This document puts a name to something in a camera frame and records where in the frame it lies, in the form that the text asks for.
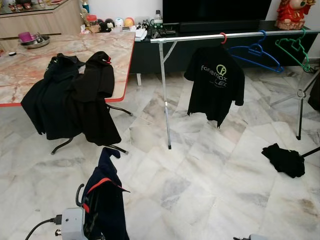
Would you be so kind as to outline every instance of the black t-shirt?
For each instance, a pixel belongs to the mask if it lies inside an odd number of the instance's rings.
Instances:
[[[237,106],[244,104],[244,71],[220,45],[197,49],[184,77],[194,81],[188,115],[205,113],[220,127],[232,101]]]

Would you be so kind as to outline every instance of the wooden cabinet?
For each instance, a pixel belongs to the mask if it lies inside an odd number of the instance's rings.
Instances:
[[[64,0],[59,5],[40,8],[35,5],[32,11],[0,11],[0,41],[6,51],[17,45],[18,34],[22,32],[42,35],[78,34],[82,19],[78,0]]]

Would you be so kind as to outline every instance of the green hanger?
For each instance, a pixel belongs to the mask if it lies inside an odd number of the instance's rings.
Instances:
[[[282,49],[285,53],[287,53],[290,57],[292,57],[302,68],[303,70],[309,72],[310,71],[310,64],[309,64],[309,58],[308,58],[308,54],[305,52],[305,48],[304,46],[301,45],[301,39],[304,38],[304,36],[306,35],[306,30],[304,28],[302,28],[303,31],[303,36],[299,37],[298,39],[291,39],[291,38],[282,38],[282,39],[278,39],[275,41],[275,45],[278,46],[280,49]],[[285,50],[282,46],[281,46],[281,42],[291,42],[291,47],[296,51],[296,52],[300,52],[302,50],[302,53],[304,54],[305,58],[306,58],[306,63],[303,65],[300,61],[298,61],[294,56],[292,56],[287,50]]]

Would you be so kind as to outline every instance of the pink cup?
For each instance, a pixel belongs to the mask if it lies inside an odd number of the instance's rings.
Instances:
[[[23,43],[32,41],[31,34],[28,31],[19,33],[18,36]]]

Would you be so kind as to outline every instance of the printed logo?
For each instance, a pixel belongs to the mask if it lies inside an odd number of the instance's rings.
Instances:
[[[205,71],[212,75],[213,79],[209,83],[214,84],[217,88],[225,89],[227,87],[227,77],[224,75],[227,73],[227,68],[221,64],[216,66],[216,71],[211,70],[207,66],[202,65],[201,71]]]
[[[216,71],[218,72],[218,74],[220,75],[225,75],[227,73],[227,69],[225,66],[219,64],[218,66],[216,66]]]

